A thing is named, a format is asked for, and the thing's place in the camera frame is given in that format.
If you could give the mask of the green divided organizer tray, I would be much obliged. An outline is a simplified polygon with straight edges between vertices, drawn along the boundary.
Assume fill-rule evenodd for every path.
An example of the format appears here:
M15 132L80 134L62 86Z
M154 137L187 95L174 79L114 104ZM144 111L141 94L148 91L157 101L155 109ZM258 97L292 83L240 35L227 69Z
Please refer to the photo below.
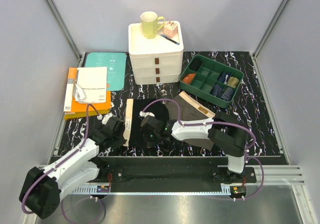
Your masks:
M197 72L191 70L189 68L190 63L193 59L199 58L203 60L203 63ZM221 83L217 81L218 77L220 76L221 72L230 73L230 77L236 77L239 79L238 86L234 89L232 100L226 102L221 98L211 95L211 90L215 84L220 85L223 87L223 90L228 86L227 82ZM190 84L185 84L182 82L182 79L189 73L196 73L193 81ZM242 81L244 79L244 73L234 67L229 65L220 63L216 60L210 59L208 57L202 55L195 55L190 62L186 65L185 69L182 71L180 78L179 78L179 85L180 89L195 96L202 100L205 100L217 107L220 108L227 108L234 102L236 99L240 98L241 96L241 89L242 89Z

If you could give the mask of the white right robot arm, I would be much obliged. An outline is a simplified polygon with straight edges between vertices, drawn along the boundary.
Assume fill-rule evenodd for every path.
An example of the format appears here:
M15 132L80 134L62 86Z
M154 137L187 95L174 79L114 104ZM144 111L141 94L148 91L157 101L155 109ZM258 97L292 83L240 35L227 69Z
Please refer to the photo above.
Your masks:
M228 157L227 176L229 180L238 182L245 176L245 155L247 140L253 133L240 124L236 118L224 112L214 117L194 120L158 120L150 112L140 112L142 117L140 129L148 145L158 142L205 140L210 141Z

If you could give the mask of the orange book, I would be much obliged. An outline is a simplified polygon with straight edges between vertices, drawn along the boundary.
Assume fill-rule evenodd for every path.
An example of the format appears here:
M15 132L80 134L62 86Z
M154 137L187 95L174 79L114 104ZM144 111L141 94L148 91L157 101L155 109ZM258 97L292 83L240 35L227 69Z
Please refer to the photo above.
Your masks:
M108 113L111 108L111 92L108 90L107 67L69 68L64 100L64 119L83 118L88 104L89 116Z

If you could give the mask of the white three-drawer storage unit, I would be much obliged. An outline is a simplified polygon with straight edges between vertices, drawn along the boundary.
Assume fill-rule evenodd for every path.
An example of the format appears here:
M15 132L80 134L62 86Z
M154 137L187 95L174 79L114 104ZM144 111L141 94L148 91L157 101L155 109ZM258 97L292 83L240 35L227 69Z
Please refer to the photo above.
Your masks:
M140 23L128 27L128 53L135 83L138 85L165 84L179 81L184 53L181 25L172 41L158 32L153 39L147 39Z

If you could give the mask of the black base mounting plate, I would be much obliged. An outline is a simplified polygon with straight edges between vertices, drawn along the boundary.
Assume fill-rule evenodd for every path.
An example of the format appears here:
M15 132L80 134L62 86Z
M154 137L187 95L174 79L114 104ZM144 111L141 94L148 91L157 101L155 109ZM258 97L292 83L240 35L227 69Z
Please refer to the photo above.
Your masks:
M203 179L230 184L256 183L252 167L242 174L232 174L227 168L227 157L95 157L103 171L111 173L113 182L130 179Z

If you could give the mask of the yellow-green mug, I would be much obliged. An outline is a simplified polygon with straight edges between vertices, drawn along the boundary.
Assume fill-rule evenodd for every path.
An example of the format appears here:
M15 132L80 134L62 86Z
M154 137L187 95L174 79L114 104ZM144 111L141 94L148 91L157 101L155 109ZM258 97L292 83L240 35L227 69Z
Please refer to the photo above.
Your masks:
M140 15L142 33L147 39L156 37L157 32L165 25L165 18L155 12L147 11Z

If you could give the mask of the teal plastic board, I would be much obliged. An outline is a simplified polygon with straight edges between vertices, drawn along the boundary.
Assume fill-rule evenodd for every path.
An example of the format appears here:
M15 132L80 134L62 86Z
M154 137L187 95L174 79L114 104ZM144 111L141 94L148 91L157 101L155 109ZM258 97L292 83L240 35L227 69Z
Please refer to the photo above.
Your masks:
M109 91L120 91L124 88L127 59L125 53L90 52L84 57L84 67L107 67Z

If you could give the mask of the black underwear with cream waistband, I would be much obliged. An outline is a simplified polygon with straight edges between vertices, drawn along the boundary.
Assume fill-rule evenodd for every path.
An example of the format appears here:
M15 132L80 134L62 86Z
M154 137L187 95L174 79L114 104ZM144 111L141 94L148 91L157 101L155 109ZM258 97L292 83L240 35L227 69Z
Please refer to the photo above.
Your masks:
M123 137L127 147L154 147L161 142L161 132L169 121L167 107L153 99L127 99Z

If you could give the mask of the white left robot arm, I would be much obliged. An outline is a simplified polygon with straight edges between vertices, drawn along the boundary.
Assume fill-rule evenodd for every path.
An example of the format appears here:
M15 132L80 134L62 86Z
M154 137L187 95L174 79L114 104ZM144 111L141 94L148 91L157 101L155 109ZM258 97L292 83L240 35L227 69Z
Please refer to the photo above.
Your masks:
M30 169L19 195L22 211L45 219L86 182L111 181L109 164L99 158L99 153L123 145L124 130L125 122L108 114L99 128L87 130L84 139L63 157L46 167Z

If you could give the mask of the blue pen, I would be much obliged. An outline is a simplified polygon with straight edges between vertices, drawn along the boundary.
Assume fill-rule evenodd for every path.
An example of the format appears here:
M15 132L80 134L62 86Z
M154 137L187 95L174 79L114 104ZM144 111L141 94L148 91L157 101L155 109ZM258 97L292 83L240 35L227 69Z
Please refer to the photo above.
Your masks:
M177 41L175 41L175 40L173 40L173 39L171 39L171 38L169 38L169 37L165 36L164 34L161 34L160 36L161 36L161 37L163 37L163 38L165 38L166 40L168 40L168 41L170 41L170 42L172 42L172 43L176 44L176 45L180 45L180 43L179 43L179 42L177 42Z

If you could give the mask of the rolled khaki garment in tray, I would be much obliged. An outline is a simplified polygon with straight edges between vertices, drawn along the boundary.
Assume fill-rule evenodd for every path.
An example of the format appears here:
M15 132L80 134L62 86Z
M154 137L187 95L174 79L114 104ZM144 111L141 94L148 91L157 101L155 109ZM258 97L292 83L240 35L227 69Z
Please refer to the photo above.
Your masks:
M238 86L238 83L239 83L239 79L238 78L230 77L228 82L227 82L227 85L229 87L236 88Z

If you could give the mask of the pink power adapter cube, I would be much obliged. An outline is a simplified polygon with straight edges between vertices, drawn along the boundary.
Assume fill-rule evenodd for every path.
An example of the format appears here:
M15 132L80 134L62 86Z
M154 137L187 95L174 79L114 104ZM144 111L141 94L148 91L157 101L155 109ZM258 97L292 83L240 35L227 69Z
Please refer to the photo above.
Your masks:
M178 32L178 25L174 21L168 21L163 27L163 34L172 39Z

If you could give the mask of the rolled grey-blue garment in tray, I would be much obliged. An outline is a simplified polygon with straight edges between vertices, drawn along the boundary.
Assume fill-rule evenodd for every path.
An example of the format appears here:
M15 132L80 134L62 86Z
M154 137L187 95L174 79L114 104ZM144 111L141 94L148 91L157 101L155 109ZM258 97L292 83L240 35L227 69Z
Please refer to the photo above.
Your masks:
M215 84L211 90L211 95L216 96L218 98L221 97L223 92L223 87L221 87L220 85Z

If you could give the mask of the rolled orange garment in tray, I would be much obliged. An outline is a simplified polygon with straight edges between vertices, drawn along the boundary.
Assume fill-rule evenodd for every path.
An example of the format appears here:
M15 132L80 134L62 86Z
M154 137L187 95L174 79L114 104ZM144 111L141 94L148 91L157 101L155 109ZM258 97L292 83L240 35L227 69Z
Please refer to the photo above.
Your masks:
M193 81L195 76L196 76L196 73L189 73L182 79L182 82L185 84L190 84Z

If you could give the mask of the rolled striped garment in tray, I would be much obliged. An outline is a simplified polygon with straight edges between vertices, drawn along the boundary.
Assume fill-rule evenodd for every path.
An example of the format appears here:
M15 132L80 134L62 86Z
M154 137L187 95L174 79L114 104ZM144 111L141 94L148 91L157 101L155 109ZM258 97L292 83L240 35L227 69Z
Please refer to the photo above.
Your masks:
M233 95L234 95L234 89L230 86L227 86L223 90L220 98L226 102L229 102L232 100Z

